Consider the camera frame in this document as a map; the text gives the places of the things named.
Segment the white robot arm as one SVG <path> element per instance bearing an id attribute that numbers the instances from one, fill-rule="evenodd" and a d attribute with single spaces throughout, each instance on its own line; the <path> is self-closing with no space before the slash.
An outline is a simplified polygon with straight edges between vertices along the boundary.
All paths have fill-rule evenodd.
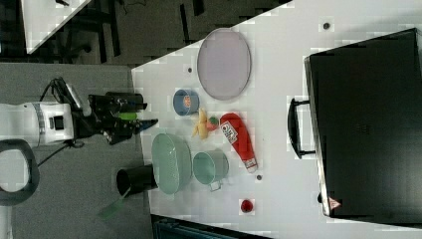
<path id="1" fill-rule="evenodd" d="M 88 96 L 88 105 L 74 99 L 62 103 L 34 102 L 1 106 L 1 138 L 23 139 L 30 146 L 54 145 L 102 134 L 110 145 L 131 138 L 158 123 L 139 119 L 146 108 L 140 94 Z"/>

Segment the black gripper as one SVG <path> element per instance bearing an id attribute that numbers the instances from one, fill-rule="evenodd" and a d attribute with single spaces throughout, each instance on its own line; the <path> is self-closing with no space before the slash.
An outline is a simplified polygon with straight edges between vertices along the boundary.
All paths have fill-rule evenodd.
<path id="1" fill-rule="evenodd" d="M 158 119 L 122 120 L 119 113 L 137 113 L 147 108 L 147 104 L 133 104 L 128 101 L 104 96 L 89 95 L 91 113 L 85 116 L 81 110 L 73 112 L 75 138 L 88 138 L 95 134 L 105 136 L 110 145 L 130 139 L 158 123 Z"/>

